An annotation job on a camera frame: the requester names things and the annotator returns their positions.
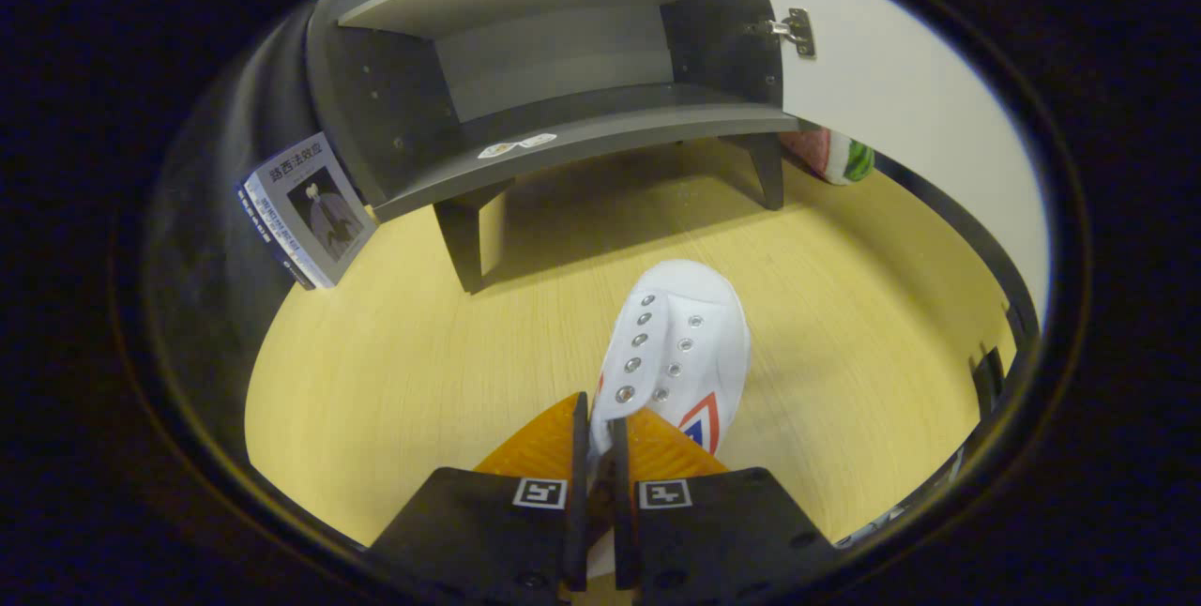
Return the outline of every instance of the book cover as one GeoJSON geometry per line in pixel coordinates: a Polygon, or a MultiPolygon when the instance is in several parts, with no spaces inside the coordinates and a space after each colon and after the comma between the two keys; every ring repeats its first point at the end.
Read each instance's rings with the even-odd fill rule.
{"type": "Polygon", "coordinates": [[[323,132],[263,162],[246,180],[255,208],[313,284],[337,284],[375,222],[323,132]]]}
{"type": "Polygon", "coordinates": [[[309,276],[305,276],[299,265],[297,265],[294,260],[289,259],[286,252],[283,252],[283,247],[280,247],[280,244],[276,242],[274,235],[267,229],[267,226],[263,224],[263,218],[258,216],[253,205],[250,204],[250,199],[241,184],[238,184],[238,186],[234,187],[234,192],[238,194],[238,203],[241,204],[241,209],[245,209],[246,216],[250,217],[251,224],[255,226],[258,238],[267,244],[268,250],[271,252],[271,256],[275,257],[275,260],[279,260],[280,264],[283,264],[285,269],[288,269],[288,272],[292,274],[292,277],[295,277],[295,281],[299,282],[301,288],[305,290],[315,289],[315,286],[312,284],[312,281],[309,280],[309,276]]]}

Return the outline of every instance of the shelf leg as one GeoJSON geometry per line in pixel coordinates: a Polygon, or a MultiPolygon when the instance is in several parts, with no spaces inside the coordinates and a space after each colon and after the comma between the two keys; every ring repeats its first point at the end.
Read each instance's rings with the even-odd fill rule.
{"type": "Polygon", "coordinates": [[[459,274],[459,284],[462,284],[465,293],[476,294],[484,287],[479,254],[479,211],[512,184],[513,179],[508,179],[453,199],[434,203],[434,214],[438,217],[438,227],[442,229],[442,241],[447,244],[450,263],[459,274]]]}
{"type": "Polygon", "coordinates": [[[784,208],[784,144],[776,136],[760,136],[751,150],[755,174],[759,174],[759,186],[763,187],[763,205],[767,209],[784,208]]]}
{"type": "Polygon", "coordinates": [[[724,136],[723,142],[751,154],[759,186],[763,187],[763,205],[765,209],[784,208],[784,152],[787,148],[779,143],[775,132],[751,136],[724,136]]]}

